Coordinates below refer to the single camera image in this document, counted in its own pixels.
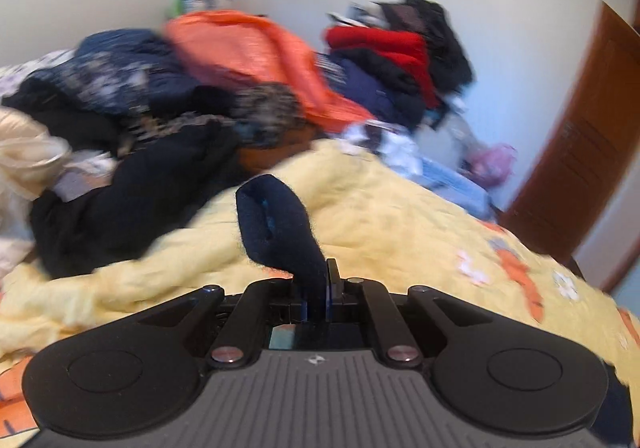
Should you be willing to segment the yellow floral bed quilt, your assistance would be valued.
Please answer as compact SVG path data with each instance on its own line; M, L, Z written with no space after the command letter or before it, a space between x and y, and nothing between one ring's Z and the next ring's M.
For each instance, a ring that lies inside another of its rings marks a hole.
M639 385L639 321L612 298L529 252L506 231L401 178L375 157L323 140L274 171L307 208L322 252L349 277L399 292L423 283L580 343ZM22 397L27 356L66 335L207 283L238 293L268 275L243 249L235 196L224 191L142 258L50 280L24 264L1 284L1 400Z

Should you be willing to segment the black garment on bed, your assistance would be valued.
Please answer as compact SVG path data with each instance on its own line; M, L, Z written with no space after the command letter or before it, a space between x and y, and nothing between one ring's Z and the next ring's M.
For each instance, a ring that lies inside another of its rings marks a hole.
M246 178L241 141L228 126L182 128L116 167L111 183L66 201L47 189L30 225L53 279L88 275L138 259L162 235L185 227L212 197Z

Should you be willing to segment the light blue towel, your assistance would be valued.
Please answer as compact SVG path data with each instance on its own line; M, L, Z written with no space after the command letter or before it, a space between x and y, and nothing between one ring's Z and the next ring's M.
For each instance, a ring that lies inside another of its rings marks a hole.
M411 159L408 166L399 168L398 174L463 208L465 212L476 218L487 219L492 216L488 192L451 168L425 157L416 156Z

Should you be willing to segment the dark floral padded jacket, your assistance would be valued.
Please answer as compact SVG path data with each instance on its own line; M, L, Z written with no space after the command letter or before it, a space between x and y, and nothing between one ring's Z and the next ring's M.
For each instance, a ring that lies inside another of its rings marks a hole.
M108 30L68 58L35 66L1 102L74 150L122 155L183 127L228 119L233 94L195 79L152 30Z

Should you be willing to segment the brown wooden door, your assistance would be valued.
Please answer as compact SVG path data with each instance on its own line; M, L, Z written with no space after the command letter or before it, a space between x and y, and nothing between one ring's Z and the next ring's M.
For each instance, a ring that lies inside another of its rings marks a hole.
M639 34L601 4L582 71L524 186L499 219L561 264L604 211L639 143Z

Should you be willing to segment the cream fluffy garment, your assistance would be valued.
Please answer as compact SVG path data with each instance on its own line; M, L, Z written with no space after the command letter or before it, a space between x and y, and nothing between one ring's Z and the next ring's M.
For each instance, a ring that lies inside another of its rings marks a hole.
M1 110L1 273L7 275L34 247L32 202L52 187L70 145L46 126L14 110Z

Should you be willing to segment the purple plastic bag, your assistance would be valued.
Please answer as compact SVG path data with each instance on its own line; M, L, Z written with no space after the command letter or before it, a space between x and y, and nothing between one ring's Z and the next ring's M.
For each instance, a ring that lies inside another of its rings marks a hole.
M511 145L480 147L465 157L469 178L484 189L498 188L511 176L518 152Z

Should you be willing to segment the orange jacket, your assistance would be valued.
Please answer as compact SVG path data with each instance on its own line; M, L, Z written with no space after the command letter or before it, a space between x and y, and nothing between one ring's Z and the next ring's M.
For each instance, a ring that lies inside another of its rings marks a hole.
M322 77L314 49L269 18L199 11L168 21L163 33L189 74L205 85L239 91L278 82L292 90L308 122L331 134L373 117L334 92Z

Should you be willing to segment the grey navy knit sweater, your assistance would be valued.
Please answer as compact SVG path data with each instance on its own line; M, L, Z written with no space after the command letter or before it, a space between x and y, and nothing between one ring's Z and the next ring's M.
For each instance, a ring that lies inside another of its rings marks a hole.
M273 175L260 175L235 192L241 239L255 263L293 276L306 301L306 318L326 322L329 274L305 206Z

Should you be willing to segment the red garment on pile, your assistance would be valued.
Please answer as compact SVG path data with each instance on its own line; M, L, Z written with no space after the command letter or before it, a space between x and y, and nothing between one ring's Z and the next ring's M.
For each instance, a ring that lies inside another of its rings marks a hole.
M324 40L332 50L367 49L389 59L416 81L427 108L439 106L428 70L430 59L426 44L419 34L380 28L333 26L324 32Z

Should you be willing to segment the black garment atop pile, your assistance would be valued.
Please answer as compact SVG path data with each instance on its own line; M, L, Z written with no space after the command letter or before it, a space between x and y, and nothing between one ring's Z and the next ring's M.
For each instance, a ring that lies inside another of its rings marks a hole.
M430 60L428 73L439 93L462 93L473 84L471 62L450 26L447 10L437 2L353 2L347 12L350 18L367 26L420 35Z

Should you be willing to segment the navy clothes in pile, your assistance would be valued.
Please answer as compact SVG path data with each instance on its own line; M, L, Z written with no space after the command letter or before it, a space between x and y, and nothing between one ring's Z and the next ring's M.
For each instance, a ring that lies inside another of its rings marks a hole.
M390 59L364 48L317 53L316 64L330 88L366 108L382 122L414 131L426 105L416 80Z

